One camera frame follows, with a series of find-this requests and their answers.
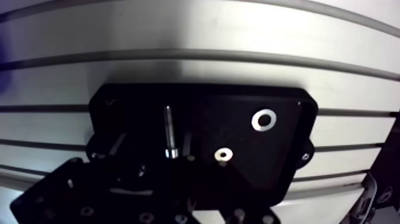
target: slatwall panel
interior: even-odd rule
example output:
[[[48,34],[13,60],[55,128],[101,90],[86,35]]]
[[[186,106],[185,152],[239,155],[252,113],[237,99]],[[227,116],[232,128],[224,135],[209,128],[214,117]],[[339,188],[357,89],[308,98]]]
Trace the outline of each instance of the slatwall panel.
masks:
[[[363,189],[310,190],[360,183],[392,128],[399,8],[392,0],[2,1],[0,223],[15,223],[9,188],[23,190],[71,157],[87,160],[86,105],[96,90],[132,82],[307,90],[320,107],[316,152],[288,194],[305,196],[274,211],[283,224],[338,223]]]
[[[362,189],[354,189],[319,197],[285,200],[272,207],[272,210],[282,217],[281,223],[284,224],[337,224],[351,208],[348,205],[356,202],[362,192]],[[194,211],[193,215],[204,224],[224,223],[217,211]]]
[[[400,94],[399,82],[274,64],[130,60],[46,66],[0,74],[0,80],[7,83],[1,88],[0,105],[87,104],[104,82],[207,82],[304,88],[320,108],[398,111],[400,107],[400,99],[393,97]]]
[[[12,20],[0,29],[8,34],[5,61],[194,48],[296,55],[400,72],[396,37],[315,13],[241,1],[102,2]]]

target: metal washer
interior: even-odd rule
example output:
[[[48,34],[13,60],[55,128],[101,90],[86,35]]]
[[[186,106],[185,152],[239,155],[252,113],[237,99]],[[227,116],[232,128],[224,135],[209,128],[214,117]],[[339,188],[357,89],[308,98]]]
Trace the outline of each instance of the metal washer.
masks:
[[[217,161],[228,162],[233,157],[233,152],[230,148],[220,148],[214,153],[214,158]]]
[[[269,116],[271,118],[271,121],[268,125],[260,125],[259,120],[262,116]],[[276,113],[273,110],[263,109],[253,115],[253,118],[251,119],[251,126],[253,126],[254,130],[257,132],[265,132],[275,126],[276,120]]]

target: horizontal groove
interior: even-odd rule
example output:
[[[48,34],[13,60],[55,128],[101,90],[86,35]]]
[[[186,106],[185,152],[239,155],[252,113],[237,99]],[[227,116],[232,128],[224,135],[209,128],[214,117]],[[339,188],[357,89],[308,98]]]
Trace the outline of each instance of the horizontal groove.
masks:
[[[295,192],[288,192],[285,196],[284,200],[299,200],[304,198],[313,198],[313,197],[323,197],[329,196],[333,194],[340,194],[344,192],[354,191],[357,189],[363,189],[361,183],[356,183],[353,185],[348,186],[334,186],[328,188],[321,188],[321,189],[311,189],[305,191],[295,191]]]
[[[262,4],[277,5],[286,8],[294,8],[296,10],[308,11],[311,13],[317,13],[321,15],[326,15],[333,18],[338,18],[340,20],[349,21],[351,23],[359,24],[365,27],[369,27],[374,30],[387,33],[388,35],[400,38],[400,29],[391,26],[389,24],[383,23],[381,21],[375,20],[373,18],[353,13],[352,11],[337,8],[331,5],[326,5],[314,1],[307,0],[253,0],[253,2],[258,2]]]
[[[87,113],[88,105],[12,105],[0,106],[0,113]]]
[[[397,73],[335,61],[261,52],[207,49],[138,49],[68,54],[2,63],[0,64],[0,71],[54,66],[59,64],[119,60],[209,60],[266,63],[341,71],[400,81],[400,74]]]
[[[37,182],[38,181],[0,175],[0,186],[17,191],[26,191]]]
[[[319,109],[318,116],[344,116],[344,117],[397,117],[399,112],[391,111],[364,111],[364,110],[341,110],[341,109]]]
[[[375,144],[360,144],[360,145],[330,145],[330,146],[322,146],[316,147],[316,153],[325,153],[332,151],[349,151],[349,150],[365,150],[367,148],[381,148],[384,143],[375,143]]]
[[[85,145],[67,145],[67,144],[56,144],[56,143],[44,143],[44,142],[27,142],[17,141],[9,139],[0,139],[0,145],[11,145],[16,147],[27,147],[27,148],[40,148],[46,150],[64,150],[64,151],[86,151]]]
[[[43,2],[36,5],[31,5],[24,8],[19,8],[6,13],[0,14],[0,23],[5,23],[18,18],[24,18],[35,14],[45,13],[53,10],[60,10],[63,8],[70,8],[79,5],[87,5],[100,2],[112,2],[120,0],[52,0]]]
[[[335,173],[335,174],[331,174],[331,175],[308,176],[306,178],[294,178],[293,182],[319,181],[319,180],[330,179],[330,178],[341,178],[344,176],[353,176],[353,175],[367,173],[367,171],[368,170],[360,170],[360,171],[353,171],[353,172],[348,172],[348,173]]]
[[[44,172],[44,171],[39,171],[39,170],[30,170],[30,169],[14,167],[14,166],[6,166],[3,164],[0,164],[0,169],[12,170],[12,171],[17,171],[17,172],[22,172],[22,173],[41,175],[41,176],[46,176],[47,174],[49,174],[49,172]]]
[[[6,13],[0,14],[0,23],[15,20],[18,18],[28,17],[30,15],[45,13],[53,10],[60,10],[63,8],[75,7],[78,5],[95,4],[100,2],[111,2],[111,1],[122,1],[122,0],[53,0],[49,2],[44,2],[37,5],[32,5],[25,8],[20,8],[17,10],[12,10]],[[393,27],[389,24],[383,23],[381,21],[375,20],[364,15],[353,13],[348,10],[343,10],[341,8],[333,7],[330,5],[321,4],[318,2],[307,1],[307,0],[253,0],[252,2],[257,2],[260,4],[276,5],[280,7],[293,8],[296,10],[308,11],[311,13],[317,13],[321,15],[326,15],[333,18],[338,18],[341,20],[349,21],[351,23],[356,23],[361,26],[369,27],[374,30],[387,33],[392,36],[400,38],[400,29]]]
[[[89,106],[81,105],[0,105],[0,113],[87,113]],[[318,111],[318,116],[344,117],[397,117],[399,112],[390,111],[363,111],[324,109]]]

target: black machined part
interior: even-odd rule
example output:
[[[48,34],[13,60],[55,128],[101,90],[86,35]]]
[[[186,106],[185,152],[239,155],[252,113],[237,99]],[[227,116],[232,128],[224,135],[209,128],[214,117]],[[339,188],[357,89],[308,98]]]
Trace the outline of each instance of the black machined part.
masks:
[[[270,207],[314,154],[318,107],[302,89],[109,84],[89,111],[90,163],[73,158],[18,197],[20,223],[191,224],[196,209],[231,224],[279,224]],[[174,148],[177,158],[166,156]],[[221,161],[221,149],[232,157]]]

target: black mounting plate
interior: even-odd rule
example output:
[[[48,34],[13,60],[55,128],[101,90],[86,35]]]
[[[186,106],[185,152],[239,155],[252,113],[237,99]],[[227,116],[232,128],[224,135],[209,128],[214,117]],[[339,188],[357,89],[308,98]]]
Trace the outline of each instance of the black mounting plate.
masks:
[[[305,164],[301,157],[306,148],[310,150],[309,137],[318,112],[310,95],[296,88],[108,84],[89,104],[95,135],[87,146],[88,157],[91,161],[97,159],[93,153],[109,157],[123,134],[115,156],[121,164],[162,164],[167,145],[163,111],[167,105],[173,115],[177,146],[187,148],[189,139],[190,155],[218,170],[210,173],[211,179],[235,195],[259,198],[267,206],[281,202],[299,163]],[[277,118],[264,132],[252,126],[253,116],[261,110],[271,110]],[[270,124],[271,117],[258,123]],[[218,165],[214,153],[219,148],[233,151],[229,170],[235,170],[244,183],[226,175]],[[215,200],[204,198],[204,207]]]

